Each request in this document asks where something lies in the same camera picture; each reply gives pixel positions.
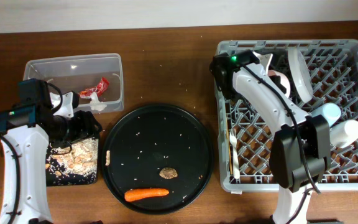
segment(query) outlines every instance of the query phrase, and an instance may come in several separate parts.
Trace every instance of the orange carrot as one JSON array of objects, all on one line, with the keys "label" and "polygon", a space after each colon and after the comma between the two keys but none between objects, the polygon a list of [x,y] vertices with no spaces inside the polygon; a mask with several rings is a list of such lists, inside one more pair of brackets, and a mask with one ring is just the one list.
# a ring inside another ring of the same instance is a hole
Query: orange carrot
[{"label": "orange carrot", "polygon": [[125,192],[125,201],[133,202],[143,198],[166,196],[169,194],[167,189],[135,189]]}]

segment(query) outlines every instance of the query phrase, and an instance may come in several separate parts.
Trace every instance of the toy carrot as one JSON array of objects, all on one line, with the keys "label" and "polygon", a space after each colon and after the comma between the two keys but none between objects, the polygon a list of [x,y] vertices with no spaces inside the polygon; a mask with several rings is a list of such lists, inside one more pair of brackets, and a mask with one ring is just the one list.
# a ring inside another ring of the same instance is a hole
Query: toy carrot
[{"label": "toy carrot", "polygon": [[169,194],[167,189],[135,189],[125,192],[125,201],[133,202],[143,198],[160,197]]}]

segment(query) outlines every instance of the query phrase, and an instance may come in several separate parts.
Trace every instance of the clear plastic container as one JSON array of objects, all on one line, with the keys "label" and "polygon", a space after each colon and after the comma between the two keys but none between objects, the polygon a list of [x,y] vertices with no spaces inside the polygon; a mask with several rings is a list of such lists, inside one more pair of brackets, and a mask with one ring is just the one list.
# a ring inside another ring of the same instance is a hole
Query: clear plastic container
[{"label": "clear plastic container", "polygon": [[[75,111],[107,113],[123,110],[124,79],[121,58],[118,54],[79,55],[31,60],[25,66],[23,80],[38,78],[56,85],[62,93],[68,91],[78,93],[86,88],[96,86],[102,77],[106,78],[110,85],[99,96],[100,103],[91,105],[90,100],[80,99],[80,105]],[[101,111],[92,110],[99,105],[106,105],[106,107]]]}]

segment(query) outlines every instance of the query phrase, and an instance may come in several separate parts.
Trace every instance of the gray dish rack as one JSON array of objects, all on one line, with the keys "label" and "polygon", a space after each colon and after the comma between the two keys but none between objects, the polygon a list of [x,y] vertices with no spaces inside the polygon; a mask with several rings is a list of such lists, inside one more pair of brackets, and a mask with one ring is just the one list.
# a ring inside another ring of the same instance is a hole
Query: gray dish rack
[{"label": "gray dish rack", "polygon": [[[358,40],[232,40],[222,41],[216,54],[229,55],[243,50],[260,54],[274,53],[278,60],[275,70],[290,79],[287,49],[297,47],[305,56],[312,83],[313,99],[302,102],[291,89],[291,100],[307,112],[324,103],[335,103],[342,111],[336,124],[348,119],[358,120]],[[270,146],[273,141],[269,128],[259,116],[247,109],[242,101],[226,100],[215,85],[219,119],[219,171],[222,188],[232,194],[241,192],[277,191],[269,169]],[[227,132],[238,125],[237,138],[241,178],[236,180],[229,171],[229,141]],[[318,185],[321,190],[358,190],[358,140],[344,149],[332,147],[331,168]]]}]

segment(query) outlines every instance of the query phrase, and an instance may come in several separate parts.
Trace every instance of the white wall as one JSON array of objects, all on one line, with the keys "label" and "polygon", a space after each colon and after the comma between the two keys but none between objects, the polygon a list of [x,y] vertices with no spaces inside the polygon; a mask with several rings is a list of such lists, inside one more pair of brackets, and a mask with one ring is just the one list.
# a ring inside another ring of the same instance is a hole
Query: white wall
[{"label": "white wall", "polygon": [[358,20],[358,0],[0,0],[0,33]]}]

